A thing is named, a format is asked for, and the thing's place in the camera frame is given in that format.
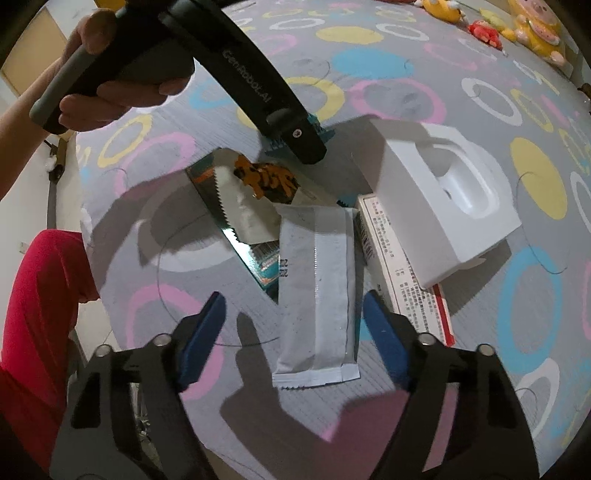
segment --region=finger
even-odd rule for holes
[[[115,12],[107,8],[95,11],[85,21],[78,23],[76,28],[86,51],[98,55],[115,38],[117,20]]]
[[[90,130],[96,130],[110,124],[110,122],[98,122],[96,120],[84,120],[76,117],[72,117],[66,114],[60,115],[60,123],[70,130],[75,132],[88,132]]]
[[[121,118],[129,111],[129,107],[107,102],[100,97],[68,95],[60,102],[60,110],[73,118],[106,122]]]
[[[178,95],[188,85],[191,78],[172,79],[160,84],[158,92],[160,95]]]
[[[166,95],[158,92],[158,85],[111,80],[100,85],[96,94],[108,102],[123,106],[147,107],[162,105]]]

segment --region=white packaging insert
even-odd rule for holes
[[[316,387],[359,378],[355,363],[353,212],[275,205],[281,215],[281,355],[273,385]]]
[[[422,288],[474,264],[521,225],[499,164],[457,129],[396,120],[370,123],[353,159]]]
[[[408,318],[418,333],[431,333],[453,346],[452,322],[440,284],[423,290],[375,194],[357,198],[357,226],[369,272],[379,295],[394,313]]]

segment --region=white packet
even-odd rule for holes
[[[301,388],[355,380],[355,211],[275,207],[281,215],[283,333],[273,385]]]

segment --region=red clothing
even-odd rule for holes
[[[82,236],[60,230],[37,235],[8,303],[0,414],[46,472],[66,409],[68,334],[78,303],[98,297]]]

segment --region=stuffed toy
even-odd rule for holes
[[[501,35],[503,35],[503,37],[505,37],[507,40],[512,41],[512,42],[516,42],[517,41],[517,35],[515,34],[515,30],[511,30],[507,24],[494,12],[491,12],[490,10],[485,10],[484,8],[480,9],[480,14],[482,15],[482,18],[484,18],[484,20],[488,23],[490,23],[490,25],[497,30],[497,32],[499,32]]]
[[[458,23],[464,18],[460,4],[454,0],[417,0],[417,7],[423,7],[430,15],[449,23]]]
[[[563,67],[564,43],[560,22],[544,0],[509,0],[517,41],[551,65]]]
[[[468,25],[468,30],[478,40],[489,44],[491,47],[495,47],[497,50],[503,50],[503,45],[499,39],[499,32],[484,20],[476,20]]]

